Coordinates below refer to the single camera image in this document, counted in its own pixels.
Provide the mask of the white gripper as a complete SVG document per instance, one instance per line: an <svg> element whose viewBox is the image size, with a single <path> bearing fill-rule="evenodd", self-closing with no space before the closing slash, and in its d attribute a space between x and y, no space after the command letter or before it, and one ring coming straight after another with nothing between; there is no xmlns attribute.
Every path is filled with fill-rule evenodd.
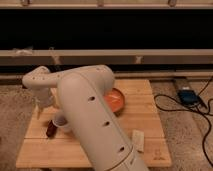
<svg viewBox="0 0 213 171"><path fill-rule="evenodd" d="M43 110L47 107L52 106L55 103L55 99L53 96L45 99L36 99L36 104L37 104L37 118L40 118L41 113Z"/></svg>

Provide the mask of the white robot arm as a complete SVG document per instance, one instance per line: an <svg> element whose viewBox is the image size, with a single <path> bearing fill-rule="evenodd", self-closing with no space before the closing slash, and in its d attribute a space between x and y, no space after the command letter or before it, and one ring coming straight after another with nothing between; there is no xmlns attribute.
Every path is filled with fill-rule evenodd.
<svg viewBox="0 0 213 171"><path fill-rule="evenodd" d="M57 90L60 109L95 171L149 171L104 100L114 82L105 65L55 73L40 66L22 78L43 106L49 105L50 90Z"/></svg>

